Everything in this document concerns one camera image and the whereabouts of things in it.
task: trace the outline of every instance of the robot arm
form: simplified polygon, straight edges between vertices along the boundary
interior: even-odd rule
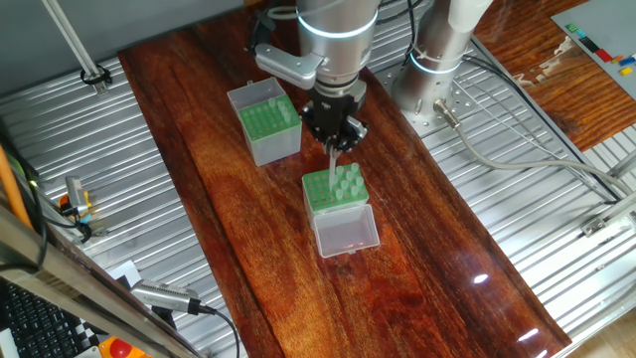
[[[301,57],[268,44],[254,48],[258,66],[308,91],[302,117],[325,151],[347,152],[367,134],[354,115],[367,86],[358,80],[371,56],[380,0],[298,0]]]
[[[326,153],[352,150],[367,134],[354,116],[367,85],[358,79],[371,56],[381,0],[298,0],[301,57],[256,45],[258,66],[304,90],[302,117]],[[475,26],[493,0],[435,0],[422,17],[411,61],[394,87],[404,110],[434,114],[446,99]]]

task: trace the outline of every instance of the wood grain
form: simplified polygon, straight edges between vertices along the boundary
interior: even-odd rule
[[[551,19],[584,2],[495,0],[475,32],[581,151],[636,123],[636,101]]]
[[[303,130],[300,153],[255,167],[226,96],[269,77],[243,50],[247,16],[119,59],[249,356],[536,357],[568,344],[368,72],[371,131],[340,164],[360,164],[381,245],[319,257],[301,177],[327,156]],[[285,26],[274,42],[297,49]],[[297,109],[308,100],[283,86]]]

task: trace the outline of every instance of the reddish wood surface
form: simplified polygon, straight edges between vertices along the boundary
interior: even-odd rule
[[[368,72],[358,117],[371,131],[340,164],[360,164],[381,245],[319,257],[301,176],[328,158],[304,130],[300,153],[255,167],[226,96],[269,77],[242,48],[247,15],[119,59],[249,356],[537,357],[567,345]],[[292,30],[276,44],[295,39]],[[305,104],[304,91],[283,86],[297,108]]]
[[[583,151],[636,123],[636,101],[551,19],[584,2],[495,0],[475,33]]]

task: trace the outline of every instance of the clear plastic box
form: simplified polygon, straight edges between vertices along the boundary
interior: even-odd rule
[[[356,206],[314,218],[316,243],[321,257],[353,254],[380,244],[371,205]]]
[[[323,258],[380,244],[369,192],[358,163],[336,168],[333,190],[329,170],[302,177],[305,210]]]
[[[300,151],[300,118],[275,78],[231,90],[228,98],[257,166]]]

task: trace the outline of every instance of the metal frame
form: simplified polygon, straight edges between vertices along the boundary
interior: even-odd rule
[[[2,206],[0,229],[1,261],[36,261],[42,238]],[[21,270],[0,274],[154,357],[200,357],[167,323],[64,239],[48,245],[43,269],[36,274]]]
[[[86,51],[86,48],[81,43],[76,30],[71,25],[69,18],[62,10],[62,7],[58,3],[58,0],[42,0],[42,3],[49,11],[49,15],[53,18],[60,29],[60,32],[69,43],[69,47],[73,50],[73,53],[78,58],[79,64],[88,75],[89,79],[95,79],[101,76],[101,71],[95,65],[95,62],[90,58],[90,55]],[[108,87],[105,82],[92,85],[98,95],[107,94]]]

